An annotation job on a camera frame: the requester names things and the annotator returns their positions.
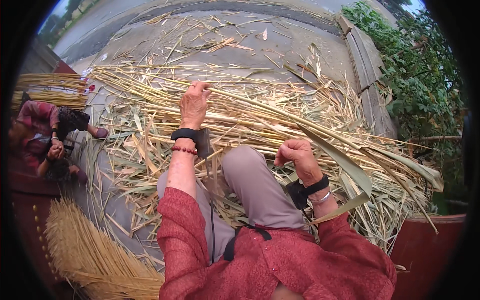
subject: purple shoe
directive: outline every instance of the purple shoe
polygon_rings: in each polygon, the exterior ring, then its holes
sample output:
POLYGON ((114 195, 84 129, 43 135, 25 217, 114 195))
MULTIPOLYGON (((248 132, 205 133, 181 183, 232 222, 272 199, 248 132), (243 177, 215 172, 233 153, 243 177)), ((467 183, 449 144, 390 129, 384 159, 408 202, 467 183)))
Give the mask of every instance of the purple shoe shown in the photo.
POLYGON ((106 139, 108 136, 108 130, 105 128, 98 128, 98 131, 96 132, 96 136, 94 136, 96 139, 106 139))
POLYGON ((78 178, 78 182, 82 185, 86 185, 87 182, 88 182, 88 176, 87 176, 87 173, 85 173, 84 171, 80 170, 77 172, 77 178, 78 178))

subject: right hand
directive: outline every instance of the right hand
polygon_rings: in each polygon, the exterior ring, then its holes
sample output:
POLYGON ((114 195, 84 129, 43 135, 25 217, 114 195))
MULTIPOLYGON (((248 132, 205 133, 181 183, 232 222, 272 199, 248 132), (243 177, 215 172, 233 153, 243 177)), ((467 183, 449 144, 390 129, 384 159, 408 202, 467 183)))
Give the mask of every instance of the right hand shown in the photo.
POLYGON ((274 165, 282 167, 292 161, 298 177, 305 187, 316 184, 323 178, 323 173, 313 156, 310 143, 305 140, 286 140, 275 155, 274 165))
POLYGON ((60 149, 57 145, 53 145, 52 147, 50 147, 50 150, 48 151, 47 156, 51 160, 60 159, 62 158, 61 153, 62 153, 62 149, 60 149))
POLYGON ((212 85, 195 81, 180 100, 181 124, 179 128, 199 130, 207 114, 207 97, 212 93, 206 88, 212 85))

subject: red bead bracelet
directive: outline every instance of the red bead bracelet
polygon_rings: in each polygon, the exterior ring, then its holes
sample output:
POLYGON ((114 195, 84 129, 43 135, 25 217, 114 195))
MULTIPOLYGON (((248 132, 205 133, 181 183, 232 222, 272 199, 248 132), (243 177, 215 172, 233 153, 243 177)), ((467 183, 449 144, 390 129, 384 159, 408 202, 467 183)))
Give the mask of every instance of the red bead bracelet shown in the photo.
POLYGON ((183 152, 187 152, 187 153, 192 153, 193 155, 197 155, 197 153, 198 153, 195 150, 191 150, 191 149, 187 149, 187 148, 180 148, 178 146, 173 146, 172 151, 183 151, 183 152))

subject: silver bracelet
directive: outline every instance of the silver bracelet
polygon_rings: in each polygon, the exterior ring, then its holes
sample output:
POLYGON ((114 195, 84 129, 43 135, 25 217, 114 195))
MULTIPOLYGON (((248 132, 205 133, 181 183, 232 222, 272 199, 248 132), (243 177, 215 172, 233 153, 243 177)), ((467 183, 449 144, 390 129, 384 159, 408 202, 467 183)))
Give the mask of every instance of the silver bracelet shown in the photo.
POLYGON ((312 203, 312 205, 315 205, 315 204, 322 204, 323 202, 325 202, 328 197, 330 197, 330 195, 332 194, 331 191, 328 191, 327 195, 325 195, 325 197, 323 197, 322 199, 320 200, 312 200, 309 198, 310 202, 312 203))

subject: sky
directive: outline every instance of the sky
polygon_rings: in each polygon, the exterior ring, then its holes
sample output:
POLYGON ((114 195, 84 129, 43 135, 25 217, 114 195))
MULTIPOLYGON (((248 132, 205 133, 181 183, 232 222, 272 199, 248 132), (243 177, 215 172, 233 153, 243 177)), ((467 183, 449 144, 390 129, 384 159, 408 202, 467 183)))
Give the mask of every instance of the sky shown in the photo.
POLYGON ((412 1, 412 5, 409 5, 409 6, 402 5, 406 11, 418 13, 417 10, 425 9, 425 5, 421 0, 411 0, 411 1, 412 1))
POLYGON ((52 14, 56 14, 59 17, 62 17, 67 12, 67 5, 70 0, 60 0, 57 3, 57 6, 52 11, 52 14))

